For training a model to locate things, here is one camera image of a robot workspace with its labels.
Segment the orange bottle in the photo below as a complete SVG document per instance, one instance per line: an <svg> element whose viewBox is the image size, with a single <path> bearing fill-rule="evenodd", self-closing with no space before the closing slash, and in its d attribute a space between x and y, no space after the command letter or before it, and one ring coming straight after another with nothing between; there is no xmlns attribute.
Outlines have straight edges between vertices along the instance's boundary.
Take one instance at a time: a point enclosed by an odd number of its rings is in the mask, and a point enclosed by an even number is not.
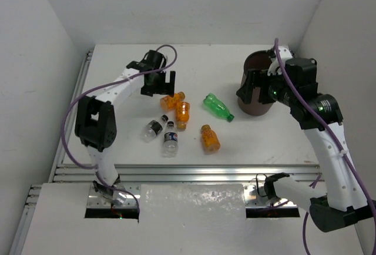
<svg viewBox="0 0 376 255"><path fill-rule="evenodd" d="M201 136L203 149L206 153L214 153L220 149L218 137L209 125L202 126Z"/></svg>
<svg viewBox="0 0 376 255"><path fill-rule="evenodd" d="M175 93L173 96L167 95L160 99L160 107L164 112L168 112L174 109L178 102L181 102L185 99L184 92Z"/></svg>
<svg viewBox="0 0 376 255"><path fill-rule="evenodd" d="M178 130L185 130L190 118L190 103L178 102L176 105L176 127Z"/></svg>

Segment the clear bottle black label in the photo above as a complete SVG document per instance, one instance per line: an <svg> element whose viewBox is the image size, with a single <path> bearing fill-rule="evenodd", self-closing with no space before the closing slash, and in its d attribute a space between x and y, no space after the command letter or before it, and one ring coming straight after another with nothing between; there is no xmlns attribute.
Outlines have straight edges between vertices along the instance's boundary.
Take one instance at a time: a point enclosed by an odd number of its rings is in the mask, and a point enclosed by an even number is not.
<svg viewBox="0 0 376 255"><path fill-rule="evenodd" d="M156 138L163 130L169 118L166 115L162 115L158 119L151 120L142 130L142 139L146 143L151 142Z"/></svg>

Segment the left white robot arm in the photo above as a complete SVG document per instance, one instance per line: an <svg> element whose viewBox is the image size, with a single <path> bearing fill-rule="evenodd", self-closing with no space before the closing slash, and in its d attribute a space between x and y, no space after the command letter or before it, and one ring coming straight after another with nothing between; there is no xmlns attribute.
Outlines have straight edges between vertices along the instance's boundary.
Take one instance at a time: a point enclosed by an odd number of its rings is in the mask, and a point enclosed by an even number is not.
<svg viewBox="0 0 376 255"><path fill-rule="evenodd" d="M114 206L122 206L134 194L120 184L115 164L108 158L117 135L116 110L137 90L141 95L172 95L176 73L166 78L170 65L158 49L149 50L140 61L127 64L111 83L84 93L78 100L75 135L87 149L95 171L94 188Z"/></svg>

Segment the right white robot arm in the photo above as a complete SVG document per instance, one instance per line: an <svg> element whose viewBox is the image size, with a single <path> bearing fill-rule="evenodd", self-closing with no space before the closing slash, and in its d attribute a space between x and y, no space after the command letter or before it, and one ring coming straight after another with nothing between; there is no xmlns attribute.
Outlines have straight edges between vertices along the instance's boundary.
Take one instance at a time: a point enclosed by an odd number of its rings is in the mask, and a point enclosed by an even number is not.
<svg viewBox="0 0 376 255"><path fill-rule="evenodd" d="M316 76L315 59L291 58L284 66L271 59L248 59L236 95L245 105L280 102L290 108L312 145L327 192L305 189L286 173L268 177L264 190L269 199L296 202L321 231L329 232L374 218L375 201L365 192L347 151L338 102L318 92Z"/></svg>

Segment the brown plastic bin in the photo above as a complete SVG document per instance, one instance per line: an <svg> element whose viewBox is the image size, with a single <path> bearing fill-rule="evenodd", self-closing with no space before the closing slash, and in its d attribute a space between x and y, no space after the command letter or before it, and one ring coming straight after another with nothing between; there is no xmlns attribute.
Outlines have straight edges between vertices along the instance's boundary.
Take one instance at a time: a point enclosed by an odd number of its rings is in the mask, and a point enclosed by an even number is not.
<svg viewBox="0 0 376 255"><path fill-rule="evenodd" d="M264 70L268 69L271 64L271 58L267 51L257 51L249 55L243 65L243 77L241 86L244 85L247 77L247 72L250 69ZM246 114L251 116L261 116L266 114L272 107L272 103L262 104L259 102L260 88L253 88L251 94L251 103L245 104L240 98L237 102L239 108Z"/></svg>

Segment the green plastic bottle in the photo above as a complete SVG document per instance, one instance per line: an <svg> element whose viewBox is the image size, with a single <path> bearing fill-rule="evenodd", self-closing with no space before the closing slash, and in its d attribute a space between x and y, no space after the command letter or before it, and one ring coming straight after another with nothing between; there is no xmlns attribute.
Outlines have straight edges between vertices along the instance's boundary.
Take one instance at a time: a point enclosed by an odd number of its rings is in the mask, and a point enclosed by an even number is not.
<svg viewBox="0 0 376 255"><path fill-rule="evenodd" d="M214 94L209 93L203 100L204 106L217 118L232 122L234 115L231 114L228 107L218 99Z"/></svg>

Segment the clear pepsi water bottle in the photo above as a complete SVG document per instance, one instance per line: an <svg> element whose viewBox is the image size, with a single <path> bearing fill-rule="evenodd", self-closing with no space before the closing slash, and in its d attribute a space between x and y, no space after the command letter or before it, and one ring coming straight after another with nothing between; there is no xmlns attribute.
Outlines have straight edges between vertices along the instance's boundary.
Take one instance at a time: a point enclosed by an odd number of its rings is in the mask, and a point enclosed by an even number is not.
<svg viewBox="0 0 376 255"><path fill-rule="evenodd" d="M169 121L166 125L164 137L163 137L163 156L175 157L178 151L178 138L177 131L173 121Z"/></svg>

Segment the orange bottle front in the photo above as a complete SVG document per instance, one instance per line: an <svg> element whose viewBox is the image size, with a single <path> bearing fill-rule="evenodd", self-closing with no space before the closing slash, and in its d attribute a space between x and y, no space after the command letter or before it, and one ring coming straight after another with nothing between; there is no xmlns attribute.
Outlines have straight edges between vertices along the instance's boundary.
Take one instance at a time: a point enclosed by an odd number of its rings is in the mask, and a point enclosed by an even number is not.
<svg viewBox="0 0 376 255"><path fill-rule="evenodd" d="M203 149L206 153L214 153L220 149L218 137L209 125L202 126L201 136Z"/></svg>

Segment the aluminium table frame rail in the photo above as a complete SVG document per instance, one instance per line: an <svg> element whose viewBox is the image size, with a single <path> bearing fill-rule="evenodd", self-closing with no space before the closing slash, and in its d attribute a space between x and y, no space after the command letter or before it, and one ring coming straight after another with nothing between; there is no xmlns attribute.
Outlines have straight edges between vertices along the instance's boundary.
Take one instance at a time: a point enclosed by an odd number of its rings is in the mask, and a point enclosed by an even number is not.
<svg viewBox="0 0 376 255"><path fill-rule="evenodd" d="M312 146L290 115L276 104L265 115L252 117L237 104L243 63L260 50L258 45L178 45L163 52L176 58L176 89L191 104L190 120L180 132L179 151L174 158L163 157L161 140L145 143L139 129L160 114L159 97L132 95L116 115L117 137L110 149L120 177L126 182L250 182L254 176L278 172L309 181L319 171ZM217 118L203 104L209 94L220 99L234 115L232 122ZM206 153L201 128L209 125L220 149Z"/></svg>

